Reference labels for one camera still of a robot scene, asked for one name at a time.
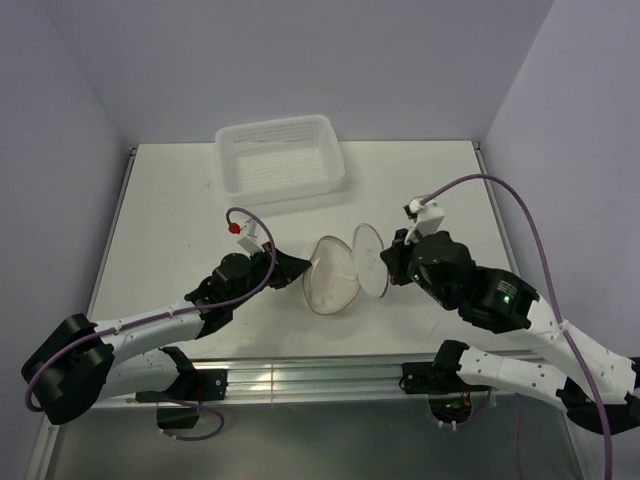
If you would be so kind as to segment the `white bra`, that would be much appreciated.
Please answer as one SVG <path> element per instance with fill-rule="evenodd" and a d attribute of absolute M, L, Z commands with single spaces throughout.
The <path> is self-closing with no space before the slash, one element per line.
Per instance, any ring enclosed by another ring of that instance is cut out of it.
<path fill-rule="evenodd" d="M 328 315 L 344 309 L 359 290 L 350 253 L 333 248 L 319 251 L 312 260 L 308 287 L 317 312 Z"/>

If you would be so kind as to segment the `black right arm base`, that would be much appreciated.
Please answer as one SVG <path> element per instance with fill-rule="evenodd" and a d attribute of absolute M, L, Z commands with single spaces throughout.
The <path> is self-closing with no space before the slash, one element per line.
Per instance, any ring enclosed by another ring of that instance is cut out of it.
<path fill-rule="evenodd" d="M 468 385 L 456 375 L 436 369 L 432 362 L 407 362 L 401 369 L 399 388 L 408 395 L 428 395 L 432 415 L 450 425 L 470 418 L 473 393 L 489 390 L 486 386 Z"/>

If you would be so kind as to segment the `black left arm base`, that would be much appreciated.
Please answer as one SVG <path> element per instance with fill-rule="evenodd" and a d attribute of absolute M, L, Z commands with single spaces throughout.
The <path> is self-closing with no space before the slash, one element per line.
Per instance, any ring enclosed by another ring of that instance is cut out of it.
<path fill-rule="evenodd" d="M 222 431 L 225 419 L 208 403 L 225 399 L 227 380 L 226 369 L 195 369 L 181 374 L 164 392 L 136 393 L 135 401 L 157 404 L 156 424 L 167 436 L 183 441 L 211 438 Z M 215 425 L 212 432 L 189 436 L 200 420 L 209 419 Z"/>

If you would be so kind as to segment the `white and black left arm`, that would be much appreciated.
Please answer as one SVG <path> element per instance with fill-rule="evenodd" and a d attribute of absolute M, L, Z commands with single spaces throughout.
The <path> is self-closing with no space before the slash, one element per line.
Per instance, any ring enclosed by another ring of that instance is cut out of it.
<path fill-rule="evenodd" d="M 201 380 L 178 343 L 218 332 L 253 296 L 287 287 L 311 266 L 265 244 L 251 255 L 226 255 L 183 300 L 163 309 L 96 322 L 71 315 L 21 369 L 26 407 L 63 425 L 101 400 L 126 394 L 194 400 Z"/>

